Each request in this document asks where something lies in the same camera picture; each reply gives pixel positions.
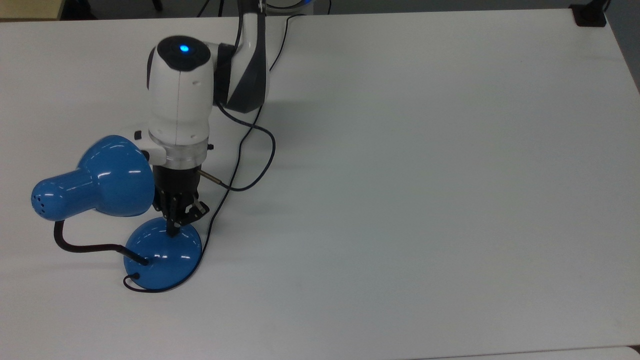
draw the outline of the black cable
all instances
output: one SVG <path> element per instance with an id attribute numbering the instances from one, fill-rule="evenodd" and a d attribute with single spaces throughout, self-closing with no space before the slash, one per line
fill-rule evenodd
<path id="1" fill-rule="evenodd" d="M 265 129 L 264 127 L 261 127 L 261 126 L 255 125 L 255 124 L 250 124 L 248 122 L 244 122 L 244 121 L 234 117 L 229 112 L 227 112 L 224 109 L 224 107 L 222 106 L 222 104 L 220 104 L 220 102 L 217 101 L 217 100 L 216 100 L 216 105 L 218 106 L 218 109 L 220 109 L 220 111 L 223 114 L 225 114 L 225 116 L 228 117 L 229 119 L 233 120 L 234 122 L 237 122 L 240 125 L 244 125 L 244 126 L 248 126 L 248 127 L 252 128 L 252 129 L 260 130 L 263 133 L 269 135 L 269 137 L 271 139 L 271 155 L 269 156 L 269 160 L 267 161 L 267 165 L 265 165 L 265 167 L 262 169 L 262 172 L 260 173 L 260 175 L 258 175 L 258 177 L 256 177 L 255 180 L 253 180 L 253 182 L 251 184 L 249 184 L 249 185 L 247 185 L 245 187 L 242 187 L 242 188 L 234 188 L 233 186 L 227 185 L 227 184 L 223 183 L 222 181 L 220 181 L 219 179 L 216 179 L 215 177 L 213 177 L 213 179 L 208 178 L 209 180 L 214 181 L 216 184 L 222 186 L 223 188 L 225 188 L 227 190 L 231 190 L 233 192 L 243 192 L 245 190 L 249 190 L 250 188 L 253 188 L 253 186 L 256 185 L 258 183 L 258 181 L 260 181 L 260 179 L 262 179 L 262 176 L 264 176 L 264 174 L 267 172 L 267 170 L 269 170 L 269 167 L 271 166 L 271 162 L 273 161 L 273 156 L 275 156 L 275 154 L 276 154 L 276 138 L 273 136 L 271 131 Z"/>
<path id="2" fill-rule="evenodd" d="M 202 15 L 202 13 L 204 12 L 205 8 L 207 8 L 208 4 L 209 4 L 209 0 L 206 0 L 204 2 L 204 5 L 202 5 L 202 9 L 200 9 L 200 12 L 198 12 L 198 15 L 196 17 L 200 17 Z"/>
<path id="3" fill-rule="evenodd" d="M 305 14 L 299 13 L 299 14 L 296 14 L 296 15 L 291 15 L 285 21 L 284 36 L 282 37 L 282 43 L 280 43 L 280 50 L 278 51 L 278 54 L 276 55 L 275 60 L 273 60 L 273 64 L 271 64 L 271 67 L 269 68 L 269 71 L 271 71 L 271 69 L 273 69 L 273 67 L 276 65 L 276 62 L 278 62 L 278 59 L 280 58 L 280 54 L 282 54 L 282 49 L 284 49 L 284 41 L 287 40 L 287 32 L 289 30 L 289 20 L 293 19 L 294 17 L 298 17 L 298 16 L 305 16 Z"/>
<path id="4" fill-rule="evenodd" d="M 297 14 L 297 15 L 291 15 L 290 17 L 287 18 L 287 27 L 285 27 L 285 31 L 284 31 L 284 37 L 282 38 L 282 44 L 280 45 L 280 51 L 278 52 L 278 56 L 276 57 L 276 59 L 273 61 L 273 64 L 271 64 L 271 67 L 269 68 L 269 71 L 271 71 L 273 69 L 273 67 L 276 65 L 276 62 L 278 61 L 278 58 L 280 57 L 280 53 L 282 53 L 282 48 L 284 47 L 284 40 L 287 38 L 287 29 L 288 29 L 288 24 L 289 24 L 289 19 L 291 19 L 292 17 L 295 16 L 299 16 L 299 15 L 303 15 L 303 14 Z M 236 165 L 234 167 L 234 171 L 231 174 L 231 178 L 229 179 L 229 185 L 232 185 L 234 183 L 234 179 L 236 178 L 236 174 L 238 171 L 238 168 L 240 167 L 240 159 L 242 158 L 242 146 L 244 144 L 244 141 L 249 137 L 249 134 L 251 134 L 251 132 L 253 131 L 253 129 L 257 129 L 258 127 L 256 126 L 256 123 L 258 123 L 258 118 L 260 117 L 260 113 L 262 113 L 262 107 L 264 105 L 260 106 L 260 108 L 258 108 L 258 112 L 255 114 L 255 118 L 253 118 L 253 122 L 250 124 L 249 130 L 247 130 L 247 132 L 244 134 L 242 140 L 240 140 L 240 143 L 238 144 L 238 154 L 237 154 L 237 158 L 236 158 Z M 132 290 L 132 291 L 136 291 L 138 293 L 161 293 L 164 291 L 169 291 L 172 289 L 177 288 L 178 286 L 184 284 L 187 280 L 189 280 L 191 278 L 191 276 L 196 272 L 196 270 L 198 270 L 198 267 L 200 267 L 200 263 L 202 262 L 202 259 L 204 258 L 204 254 L 207 251 L 207 246 L 209 245 L 209 240 L 211 239 L 211 230 L 213 229 L 213 222 L 215 221 L 216 217 L 218 216 L 218 213 L 220 212 L 220 210 L 222 209 L 222 205 L 225 203 L 227 197 L 229 196 L 231 190 L 227 189 L 225 191 L 225 194 L 222 196 L 222 199 L 220 200 L 220 203 L 218 204 L 218 207 L 216 208 L 216 211 L 214 211 L 213 215 L 211 215 L 211 219 L 209 220 L 209 226 L 207 228 L 207 237 L 205 238 L 204 241 L 204 245 L 202 245 L 202 250 L 200 251 L 200 259 L 198 259 L 198 262 L 196 263 L 196 266 L 193 268 L 193 270 L 189 273 L 189 275 L 187 275 L 183 280 L 181 280 L 180 282 L 178 282 L 177 284 L 164 288 L 164 289 L 158 289 L 158 290 L 149 290 L 149 289 L 138 289 L 138 288 L 134 288 L 131 285 L 127 284 L 127 279 L 138 279 L 140 278 L 140 275 L 138 273 L 135 274 L 131 274 L 131 275 L 127 275 L 124 277 L 124 279 L 122 279 L 122 283 L 124 284 L 124 286 L 127 287 L 127 289 Z"/>

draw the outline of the lamp base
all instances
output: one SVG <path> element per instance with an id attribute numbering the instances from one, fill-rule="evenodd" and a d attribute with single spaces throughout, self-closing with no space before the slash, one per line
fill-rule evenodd
<path id="1" fill-rule="evenodd" d="M 183 281 L 198 264 L 202 253 L 200 235 L 192 225 L 180 227 L 173 238 L 166 234 L 166 220 L 155 218 L 140 225 L 129 237 L 127 248 L 149 260 L 143 266 L 124 258 L 128 275 L 141 288 L 160 290 Z"/>

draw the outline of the lamp shade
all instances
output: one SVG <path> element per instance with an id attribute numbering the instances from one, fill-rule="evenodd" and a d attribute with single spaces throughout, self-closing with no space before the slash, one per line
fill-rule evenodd
<path id="1" fill-rule="evenodd" d="M 154 176 L 142 152 L 126 138 L 109 135 L 87 150 L 77 169 L 40 181 L 31 193 L 31 205 L 52 221 L 93 208 L 130 217 L 151 206 L 154 189 Z"/>

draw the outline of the black flexible arm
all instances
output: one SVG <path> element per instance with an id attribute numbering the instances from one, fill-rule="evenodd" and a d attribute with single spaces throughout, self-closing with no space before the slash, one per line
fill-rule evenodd
<path id="1" fill-rule="evenodd" d="M 56 240 L 56 244 L 62 249 L 69 252 L 96 252 L 96 251 L 115 251 L 128 257 L 129 259 L 143 265 L 149 265 L 149 260 L 141 257 L 135 252 L 127 249 L 122 245 L 117 244 L 99 244 L 99 245 L 71 245 L 65 241 L 62 236 L 62 229 L 65 226 L 65 221 L 56 221 L 53 226 L 53 238 Z"/>

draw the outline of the power cord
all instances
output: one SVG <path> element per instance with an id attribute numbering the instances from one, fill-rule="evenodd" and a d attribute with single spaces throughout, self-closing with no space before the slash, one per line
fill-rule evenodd
<path id="1" fill-rule="evenodd" d="M 289 29 L 289 20 L 291 20 L 294 17 L 298 17 L 298 16 L 302 16 L 304 14 L 296 14 L 296 15 L 291 15 L 290 17 L 287 18 L 286 20 L 286 24 L 285 24 L 285 30 L 284 30 L 284 36 L 282 37 L 282 43 L 280 44 L 280 50 L 278 52 L 278 56 L 276 56 L 275 60 L 273 60 L 273 63 L 271 64 L 269 71 L 273 70 L 273 67 L 276 65 L 276 62 L 278 62 L 278 59 L 280 58 L 280 54 L 282 54 L 282 49 L 284 48 L 284 43 L 285 43 L 285 39 L 287 38 L 287 30 Z M 236 174 L 238 171 L 238 168 L 240 167 L 240 159 L 242 156 L 242 146 L 244 144 L 244 141 L 249 137 L 249 134 L 251 134 L 251 132 L 253 131 L 253 129 L 257 129 L 258 127 L 256 126 L 256 123 L 258 122 L 258 119 L 260 117 L 260 113 L 262 112 L 262 107 L 264 105 L 260 106 L 260 108 L 258 108 L 258 112 L 255 114 L 255 118 L 253 118 L 253 122 L 250 124 L 249 130 L 247 130 L 247 132 L 244 134 L 242 140 L 240 140 L 240 143 L 238 144 L 238 154 L 237 154 L 237 158 L 236 158 L 236 165 L 234 167 L 234 171 L 231 174 L 231 178 L 229 179 L 229 185 L 232 185 L 234 183 L 234 179 L 236 178 Z M 268 166 L 271 164 L 271 159 L 269 160 L 269 164 L 266 166 L 266 168 L 268 168 Z M 200 262 L 202 261 L 202 259 L 204 258 L 204 254 L 207 251 L 207 246 L 209 245 L 209 240 L 211 239 L 211 231 L 213 229 L 213 222 L 215 221 L 216 217 L 218 216 L 218 213 L 220 212 L 220 210 L 222 209 L 222 205 L 225 203 L 227 197 L 229 196 L 229 193 L 231 192 L 231 190 L 227 189 L 225 191 L 225 194 L 222 196 L 222 199 L 220 200 L 220 203 L 218 204 L 218 207 L 216 208 L 216 211 L 214 211 L 213 215 L 211 215 L 211 219 L 209 220 L 209 226 L 207 228 L 207 237 L 204 241 L 204 245 L 202 245 L 202 251 L 200 252 L 200 259 L 198 259 L 198 262 L 196 263 L 196 266 L 193 268 L 193 270 L 189 273 L 189 275 L 187 275 L 183 280 L 181 280 L 180 282 L 178 282 L 177 284 L 164 288 L 164 289 L 158 289 L 158 290 L 149 290 L 149 289 L 139 289 L 139 288 L 134 288 L 131 285 L 129 285 L 127 283 L 127 279 L 138 279 L 140 278 L 140 275 L 138 273 L 132 274 L 132 275 L 127 275 L 124 277 L 124 279 L 122 279 L 122 283 L 124 284 L 124 286 L 126 286 L 127 289 L 132 290 L 132 291 L 136 291 L 139 293 L 161 293 L 164 291 L 169 291 L 172 289 L 177 288 L 178 286 L 184 284 L 187 280 L 189 280 L 191 278 L 191 276 L 198 270 L 198 268 L 200 267 Z"/>
<path id="2" fill-rule="evenodd" d="M 209 4 L 209 0 L 206 0 L 204 2 L 204 5 L 202 5 L 202 8 L 200 9 L 200 11 L 198 12 L 198 15 L 196 17 L 200 17 L 202 15 L 202 13 L 204 12 L 204 10 L 207 8 L 207 5 Z"/>
<path id="3" fill-rule="evenodd" d="M 209 0 L 206 0 L 204 2 L 204 5 L 202 5 L 202 8 L 200 9 L 200 11 L 198 12 L 198 15 L 196 17 L 200 17 L 202 15 L 204 10 L 207 8 L 208 4 L 209 4 Z M 218 5 L 218 17 L 222 17 L 222 8 L 224 8 L 224 7 L 225 7 L 225 0 L 220 0 L 220 4 Z"/>

